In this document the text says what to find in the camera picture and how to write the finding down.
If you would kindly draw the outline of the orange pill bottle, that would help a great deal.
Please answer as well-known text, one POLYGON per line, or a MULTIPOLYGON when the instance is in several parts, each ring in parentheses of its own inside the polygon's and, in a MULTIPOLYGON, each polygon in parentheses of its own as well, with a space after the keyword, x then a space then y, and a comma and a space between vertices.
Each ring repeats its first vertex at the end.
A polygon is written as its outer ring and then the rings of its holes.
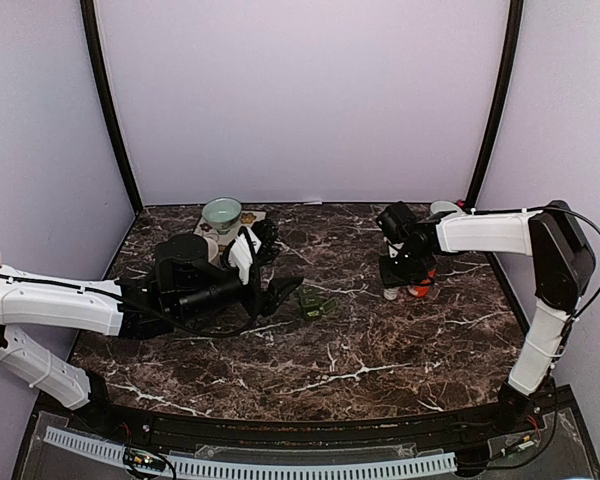
POLYGON ((429 270, 427 273, 427 278, 422 280, 420 283, 415 284, 415 285, 410 285, 407 287, 407 291, 408 293, 415 298, 423 298, 425 297, 428 293, 430 288, 434 285, 435 283, 435 275, 436 275, 436 270, 432 269, 429 270))

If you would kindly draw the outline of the small white pill bottle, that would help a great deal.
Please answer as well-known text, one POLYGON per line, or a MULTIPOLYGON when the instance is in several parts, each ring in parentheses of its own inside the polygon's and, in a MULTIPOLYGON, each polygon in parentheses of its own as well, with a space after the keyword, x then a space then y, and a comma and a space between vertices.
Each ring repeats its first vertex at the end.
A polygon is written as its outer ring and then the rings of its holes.
POLYGON ((383 297, 388 301, 394 301, 398 297, 399 291, 399 287, 384 288, 383 297))

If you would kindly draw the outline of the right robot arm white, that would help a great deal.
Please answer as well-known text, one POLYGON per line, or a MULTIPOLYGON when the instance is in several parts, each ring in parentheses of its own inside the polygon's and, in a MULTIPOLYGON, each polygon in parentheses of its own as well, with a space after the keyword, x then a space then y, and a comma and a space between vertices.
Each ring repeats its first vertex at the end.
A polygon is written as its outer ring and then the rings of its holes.
POLYGON ((376 224, 386 246, 379 258, 384 296, 400 289, 419 295, 436 281, 442 256, 484 253, 496 261, 525 263, 526 291, 534 301, 523 346, 502 388, 511 394, 490 413, 501 434, 514 432, 529 416, 524 398, 534 395, 562 357, 574 325, 600 294, 588 291, 598 261, 588 230, 600 227, 563 200, 530 208, 466 210, 436 202, 419 218, 404 202, 388 205, 376 224))

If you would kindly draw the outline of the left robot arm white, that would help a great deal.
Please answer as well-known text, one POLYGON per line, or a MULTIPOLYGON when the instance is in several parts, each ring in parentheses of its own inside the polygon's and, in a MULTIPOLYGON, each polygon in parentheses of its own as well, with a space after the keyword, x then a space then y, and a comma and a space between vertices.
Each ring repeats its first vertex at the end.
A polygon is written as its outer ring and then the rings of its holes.
POLYGON ((0 260, 0 365, 66 409, 80 412, 100 436, 114 435, 121 415, 110 406, 104 379, 69 365, 31 339, 22 325, 147 340, 187 330, 199 316, 239 304, 248 319, 227 331, 234 336, 275 313, 303 283, 300 277, 262 282, 261 266, 275 258, 275 248, 250 228, 240 231, 225 254, 219 267, 203 237, 179 234, 155 247, 146 278, 100 282, 34 275, 0 260))

